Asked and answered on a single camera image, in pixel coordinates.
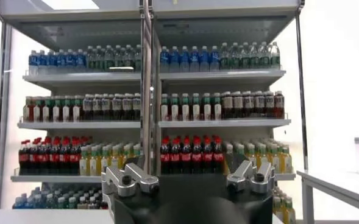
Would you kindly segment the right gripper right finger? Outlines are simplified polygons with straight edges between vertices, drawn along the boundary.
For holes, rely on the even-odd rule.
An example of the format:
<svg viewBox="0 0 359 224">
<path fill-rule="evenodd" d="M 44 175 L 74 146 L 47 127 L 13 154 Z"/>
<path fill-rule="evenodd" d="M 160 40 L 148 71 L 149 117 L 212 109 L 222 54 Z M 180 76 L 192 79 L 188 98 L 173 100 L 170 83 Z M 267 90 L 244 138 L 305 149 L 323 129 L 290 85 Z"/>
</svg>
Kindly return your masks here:
<svg viewBox="0 0 359 224">
<path fill-rule="evenodd" d="M 228 163 L 229 174 L 226 186 L 230 191 L 250 190 L 256 194 L 266 194 L 274 189 L 275 173 L 271 163 L 265 162 L 259 168 L 244 155 L 234 153 Z"/>
</svg>

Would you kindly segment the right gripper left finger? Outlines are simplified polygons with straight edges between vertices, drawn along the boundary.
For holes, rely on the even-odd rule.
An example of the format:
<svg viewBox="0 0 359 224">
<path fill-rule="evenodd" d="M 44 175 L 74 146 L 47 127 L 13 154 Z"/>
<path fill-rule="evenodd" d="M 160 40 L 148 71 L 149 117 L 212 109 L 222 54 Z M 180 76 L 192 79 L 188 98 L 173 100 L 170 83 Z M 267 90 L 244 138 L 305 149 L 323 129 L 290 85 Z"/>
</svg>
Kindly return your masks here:
<svg viewBox="0 0 359 224">
<path fill-rule="evenodd" d="M 155 195 L 160 190 L 158 177 L 143 170 L 145 156 L 126 159 L 120 169 L 112 166 L 104 167 L 101 173 L 102 193 L 110 195 L 116 193 L 119 197 L 133 197 L 136 191 L 147 195 Z"/>
</svg>

